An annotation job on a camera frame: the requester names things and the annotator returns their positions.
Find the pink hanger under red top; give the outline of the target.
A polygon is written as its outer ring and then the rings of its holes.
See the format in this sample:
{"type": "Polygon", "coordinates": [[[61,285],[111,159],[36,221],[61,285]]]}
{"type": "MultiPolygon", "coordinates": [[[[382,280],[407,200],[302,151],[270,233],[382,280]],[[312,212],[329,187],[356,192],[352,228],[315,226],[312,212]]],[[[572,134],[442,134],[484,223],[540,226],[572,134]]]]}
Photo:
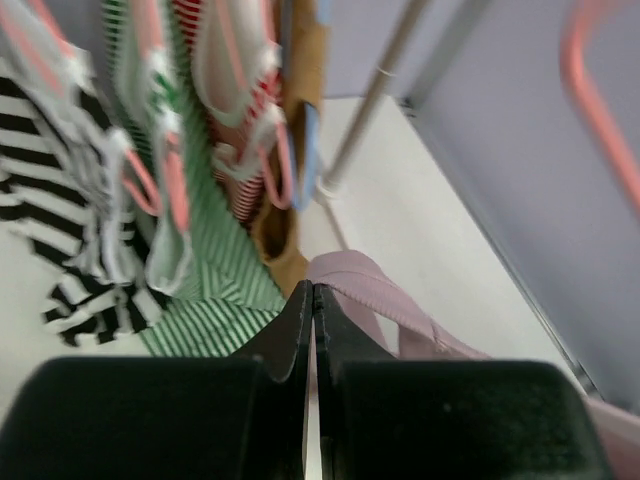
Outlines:
{"type": "Polygon", "coordinates": [[[286,209],[293,197],[293,178],[280,93],[280,47],[275,40],[267,1],[218,1],[216,11],[240,97],[236,123],[242,149],[216,148],[214,165],[238,182],[262,173],[271,203],[286,209]]]}

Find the black white striped tank top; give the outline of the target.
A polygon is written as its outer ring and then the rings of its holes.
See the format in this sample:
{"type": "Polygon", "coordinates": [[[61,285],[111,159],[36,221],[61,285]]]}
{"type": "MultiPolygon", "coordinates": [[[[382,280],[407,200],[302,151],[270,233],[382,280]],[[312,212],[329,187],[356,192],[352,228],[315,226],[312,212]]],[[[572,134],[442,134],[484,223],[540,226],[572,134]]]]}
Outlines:
{"type": "Polygon", "coordinates": [[[167,302],[146,285],[148,247],[121,179],[132,140],[88,52],[44,68],[52,82],[1,50],[1,220],[52,276],[39,308],[49,333],[72,348],[144,336],[167,302]]]}

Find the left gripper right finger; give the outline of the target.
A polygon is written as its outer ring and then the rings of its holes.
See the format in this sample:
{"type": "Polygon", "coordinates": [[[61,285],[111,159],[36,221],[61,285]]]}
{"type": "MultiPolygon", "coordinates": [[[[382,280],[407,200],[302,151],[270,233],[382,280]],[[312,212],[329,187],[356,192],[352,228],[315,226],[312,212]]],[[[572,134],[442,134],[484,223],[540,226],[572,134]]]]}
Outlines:
{"type": "Polygon", "coordinates": [[[314,289],[327,479],[610,479],[578,393],[535,361],[394,358],[314,289]]]}

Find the tan brown tank top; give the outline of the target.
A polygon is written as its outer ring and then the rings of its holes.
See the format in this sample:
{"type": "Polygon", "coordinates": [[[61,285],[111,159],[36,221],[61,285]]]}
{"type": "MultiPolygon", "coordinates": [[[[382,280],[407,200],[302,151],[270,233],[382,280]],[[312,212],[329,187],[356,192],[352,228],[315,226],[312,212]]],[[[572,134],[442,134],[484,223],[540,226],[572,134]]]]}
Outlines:
{"type": "Polygon", "coordinates": [[[329,37],[329,1],[278,1],[274,6],[282,47],[282,106],[294,153],[292,206],[264,200],[251,228],[263,264],[284,297],[305,278],[308,261],[298,246],[297,214],[313,198],[319,168],[319,127],[329,37]]]}

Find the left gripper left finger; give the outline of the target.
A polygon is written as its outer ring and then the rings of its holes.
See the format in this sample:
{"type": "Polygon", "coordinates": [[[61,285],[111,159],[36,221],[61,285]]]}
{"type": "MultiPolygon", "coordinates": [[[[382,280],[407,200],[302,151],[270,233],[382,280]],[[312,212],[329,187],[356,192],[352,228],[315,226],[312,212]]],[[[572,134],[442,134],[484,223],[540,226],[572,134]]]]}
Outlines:
{"type": "Polygon", "coordinates": [[[300,479],[313,287],[225,358],[60,358],[1,429],[5,479],[300,479]]]}

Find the pink mauve tank top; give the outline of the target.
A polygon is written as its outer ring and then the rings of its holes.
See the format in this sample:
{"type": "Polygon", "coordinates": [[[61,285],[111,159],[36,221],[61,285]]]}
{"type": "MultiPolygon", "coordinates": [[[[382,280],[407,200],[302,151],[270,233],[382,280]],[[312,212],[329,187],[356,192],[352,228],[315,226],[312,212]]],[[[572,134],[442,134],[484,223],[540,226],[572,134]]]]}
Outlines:
{"type": "MultiPolygon", "coordinates": [[[[337,251],[313,259],[306,278],[325,284],[337,295],[347,316],[383,349],[379,316],[398,326],[398,353],[403,360],[462,359],[488,360],[480,352],[451,335],[425,313],[397,284],[390,280],[367,255],[337,251]]],[[[639,417],[584,394],[616,479],[639,477],[639,417]]]]}

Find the pink wire hanger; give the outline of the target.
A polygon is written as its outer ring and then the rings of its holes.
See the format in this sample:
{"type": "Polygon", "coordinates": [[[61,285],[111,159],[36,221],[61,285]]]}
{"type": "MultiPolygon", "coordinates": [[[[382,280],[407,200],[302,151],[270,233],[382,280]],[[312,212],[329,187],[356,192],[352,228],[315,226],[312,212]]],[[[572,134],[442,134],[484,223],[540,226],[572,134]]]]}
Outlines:
{"type": "Polygon", "coordinates": [[[639,212],[639,164],[585,62],[588,43],[626,1],[576,1],[565,24],[559,47],[563,85],[583,123],[604,154],[609,168],[635,213],[639,212]]]}

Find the green white striped tank top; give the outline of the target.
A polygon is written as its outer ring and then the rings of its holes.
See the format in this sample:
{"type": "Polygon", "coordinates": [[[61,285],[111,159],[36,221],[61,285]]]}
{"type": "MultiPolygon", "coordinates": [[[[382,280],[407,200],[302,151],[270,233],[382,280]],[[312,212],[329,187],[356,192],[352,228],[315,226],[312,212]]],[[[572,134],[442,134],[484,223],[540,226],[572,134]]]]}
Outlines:
{"type": "Polygon", "coordinates": [[[140,337],[153,356],[227,356],[273,320],[285,299],[212,177],[212,148],[192,85],[187,47],[170,3],[159,1],[166,12],[182,115],[189,230],[179,232],[165,209],[156,155],[140,120],[140,59],[129,2],[101,4],[107,68],[117,115],[152,170],[163,203],[157,219],[145,214],[137,218],[137,237],[148,243],[142,254],[146,283],[132,295],[131,309],[148,325],[140,337]]]}

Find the pink hanger under black top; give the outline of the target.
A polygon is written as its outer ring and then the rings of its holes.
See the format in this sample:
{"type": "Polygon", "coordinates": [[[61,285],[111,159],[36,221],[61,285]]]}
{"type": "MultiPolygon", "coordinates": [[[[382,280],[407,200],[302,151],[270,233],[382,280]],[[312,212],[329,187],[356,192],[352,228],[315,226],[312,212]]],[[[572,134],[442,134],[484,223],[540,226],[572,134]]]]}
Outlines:
{"type": "Polygon", "coordinates": [[[3,1],[1,32],[11,63],[71,148],[69,173],[106,209],[119,209],[129,197],[159,214],[158,187],[114,121],[90,53],[66,39],[42,1],[3,1]]]}

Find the light blue wire hanger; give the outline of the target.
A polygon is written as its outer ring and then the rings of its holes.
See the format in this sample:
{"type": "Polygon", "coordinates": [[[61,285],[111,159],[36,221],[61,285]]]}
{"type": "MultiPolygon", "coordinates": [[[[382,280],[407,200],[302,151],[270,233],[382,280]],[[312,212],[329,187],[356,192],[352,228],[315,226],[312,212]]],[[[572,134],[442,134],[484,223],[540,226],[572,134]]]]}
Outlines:
{"type": "Polygon", "coordinates": [[[313,197],[319,167],[319,128],[329,37],[329,1],[283,1],[279,7],[283,106],[289,122],[293,207],[313,197]]]}

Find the white clothes rack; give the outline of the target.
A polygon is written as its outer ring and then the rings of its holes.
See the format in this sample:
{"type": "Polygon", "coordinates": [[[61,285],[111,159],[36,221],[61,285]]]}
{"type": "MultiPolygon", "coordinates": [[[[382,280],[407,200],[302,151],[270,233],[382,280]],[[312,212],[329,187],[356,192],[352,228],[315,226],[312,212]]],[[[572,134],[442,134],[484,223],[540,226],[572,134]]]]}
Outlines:
{"type": "Polygon", "coordinates": [[[375,73],[369,81],[366,93],[351,120],[349,128],[332,157],[332,163],[323,173],[317,185],[321,203],[342,249],[349,247],[349,239],[344,231],[343,222],[345,216],[344,207],[341,206],[340,191],[347,170],[352,165],[352,154],[360,145],[364,131],[378,108],[388,83],[395,76],[396,65],[411,38],[418,20],[430,4],[431,1],[428,0],[412,0],[407,3],[400,19],[396,23],[386,50],[376,66],[375,73]]]}

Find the red white striped tank top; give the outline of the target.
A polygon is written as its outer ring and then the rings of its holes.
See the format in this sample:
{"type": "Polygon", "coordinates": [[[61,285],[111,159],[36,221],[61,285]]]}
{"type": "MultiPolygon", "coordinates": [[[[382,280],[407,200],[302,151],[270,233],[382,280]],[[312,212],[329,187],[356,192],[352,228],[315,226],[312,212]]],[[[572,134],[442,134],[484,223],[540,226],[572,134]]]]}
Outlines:
{"type": "Polygon", "coordinates": [[[269,163],[273,151],[290,154],[270,2],[176,1],[173,9],[207,112],[213,173],[233,215],[249,224],[265,195],[288,207],[292,181],[277,184],[269,163]]]}

